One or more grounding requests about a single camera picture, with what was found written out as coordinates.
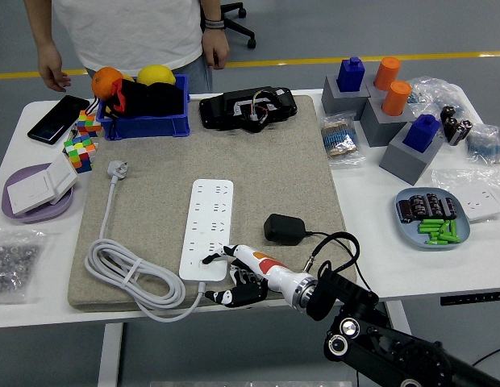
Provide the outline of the person's right hand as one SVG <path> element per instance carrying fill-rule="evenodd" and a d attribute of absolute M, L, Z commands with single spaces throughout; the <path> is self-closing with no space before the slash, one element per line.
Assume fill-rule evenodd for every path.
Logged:
<path fill-rule="evenodd" d="M 64 93 L 71 79 L 62 70 L 62 59 L 53 42 L 37 46 L 38 70 L 44 84 L 51 90 Z"/>

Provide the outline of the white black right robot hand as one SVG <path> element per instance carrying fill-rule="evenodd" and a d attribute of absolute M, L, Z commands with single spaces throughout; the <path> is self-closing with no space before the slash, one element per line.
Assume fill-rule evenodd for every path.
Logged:
<path fill-rule="evenodd" d="M 211 301 L 235 308 L 261 302 L 268 292 L 278 292 L 295 310 L 307 307 L 318 281 L 309 273 L 295 273 L 271 256 L 258 252 L 247 245 L 222 246 L 202 260 L 203 264 L 232 257 L 231 276 L 235 283 L 232 289 L 223 292 L 207 291 Z"/>

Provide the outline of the person's left hand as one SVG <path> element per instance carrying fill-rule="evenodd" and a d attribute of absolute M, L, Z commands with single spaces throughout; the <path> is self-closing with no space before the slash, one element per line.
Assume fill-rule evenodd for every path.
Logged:
<path fill-rule="evenodd" d="M 229 43 L 223 29 L 207 28 L 202 34 L 202 48 L 211 69 L 224 69 L 229 57 Z"/>

